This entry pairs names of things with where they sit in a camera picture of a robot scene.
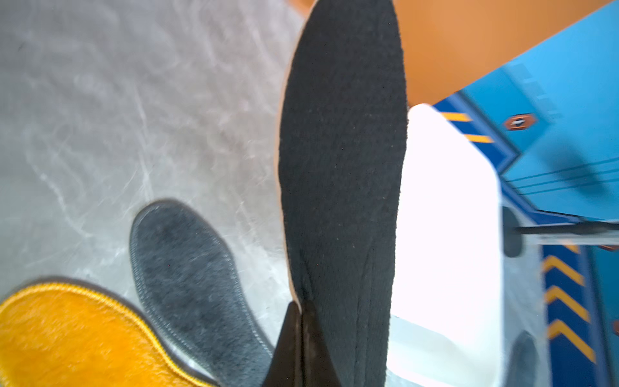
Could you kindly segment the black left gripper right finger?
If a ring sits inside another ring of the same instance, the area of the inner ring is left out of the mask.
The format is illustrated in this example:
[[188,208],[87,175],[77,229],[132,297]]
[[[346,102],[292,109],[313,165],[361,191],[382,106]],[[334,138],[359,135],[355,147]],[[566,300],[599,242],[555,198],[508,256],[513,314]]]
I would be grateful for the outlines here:
[[301,312],[301,385],[340,387],[330,358],[314,303],[306,302]]

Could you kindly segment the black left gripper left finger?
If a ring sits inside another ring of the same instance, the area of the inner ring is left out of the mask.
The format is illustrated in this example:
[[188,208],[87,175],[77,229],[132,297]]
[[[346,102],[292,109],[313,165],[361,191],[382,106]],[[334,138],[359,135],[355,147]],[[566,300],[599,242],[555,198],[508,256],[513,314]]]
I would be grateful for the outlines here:
[[302,338],[298,304],[288,305],[280,336],[263,387],[301,387]]

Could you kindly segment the dark grey insole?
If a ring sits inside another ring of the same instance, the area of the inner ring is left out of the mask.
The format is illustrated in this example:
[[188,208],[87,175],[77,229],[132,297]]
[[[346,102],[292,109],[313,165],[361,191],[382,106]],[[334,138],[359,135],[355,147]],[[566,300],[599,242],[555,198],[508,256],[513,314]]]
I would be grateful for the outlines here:
[[261,386],[273,346],[256,322],[224,240],[190,207],[162,199],[130,233],[143,310],[166,340],[221,386]]

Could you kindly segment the black insole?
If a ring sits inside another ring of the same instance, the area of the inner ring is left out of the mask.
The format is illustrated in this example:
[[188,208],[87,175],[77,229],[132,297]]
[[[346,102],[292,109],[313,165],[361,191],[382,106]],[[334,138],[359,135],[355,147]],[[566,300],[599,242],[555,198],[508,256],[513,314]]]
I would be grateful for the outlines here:
[[533,387],[537,367],[535,340],[529,332],[522,331],[511,347],[504,387]]
[[340,386],[382,386],[407,139],[390,1],[314,3],[280,113],[280,204],[300,312],[314,303]]

